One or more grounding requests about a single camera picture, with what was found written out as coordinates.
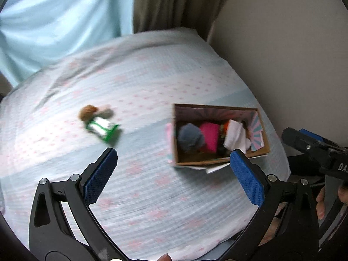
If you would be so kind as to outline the person's left hand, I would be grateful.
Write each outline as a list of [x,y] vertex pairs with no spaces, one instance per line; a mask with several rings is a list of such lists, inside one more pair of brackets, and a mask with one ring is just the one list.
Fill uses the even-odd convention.
[[171,257],[166,253],[162,255],[157,261],[172,261]]

